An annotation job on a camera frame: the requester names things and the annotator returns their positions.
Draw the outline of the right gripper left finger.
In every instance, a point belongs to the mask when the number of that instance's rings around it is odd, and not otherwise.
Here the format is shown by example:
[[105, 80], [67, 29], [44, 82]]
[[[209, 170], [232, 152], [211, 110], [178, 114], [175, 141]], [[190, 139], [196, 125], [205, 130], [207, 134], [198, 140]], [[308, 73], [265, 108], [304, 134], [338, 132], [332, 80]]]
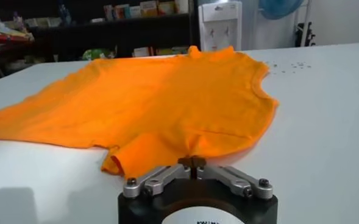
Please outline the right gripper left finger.
[[180, 158], [175, 165], [157, 166], [141, 177], [128, 178], [123, 186], [123, 196], [126, 198], [138, 198], [160, 195], [165, 187], [174, 180], [189, 180], [192, 166], [192, 157]]

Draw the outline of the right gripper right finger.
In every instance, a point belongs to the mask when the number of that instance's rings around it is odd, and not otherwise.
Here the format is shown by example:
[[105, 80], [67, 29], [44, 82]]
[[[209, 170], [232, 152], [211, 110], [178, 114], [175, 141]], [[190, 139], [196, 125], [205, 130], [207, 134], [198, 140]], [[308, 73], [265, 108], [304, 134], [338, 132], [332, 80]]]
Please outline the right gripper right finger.
[[198, 156], [194, 157], [194, 166], [198, 180], [216, 180], [240, 197], [261, 200], [273, 197], [273, 186], [265, 178], [256, 179], [232, 166], [208, 165], [204, 158]]

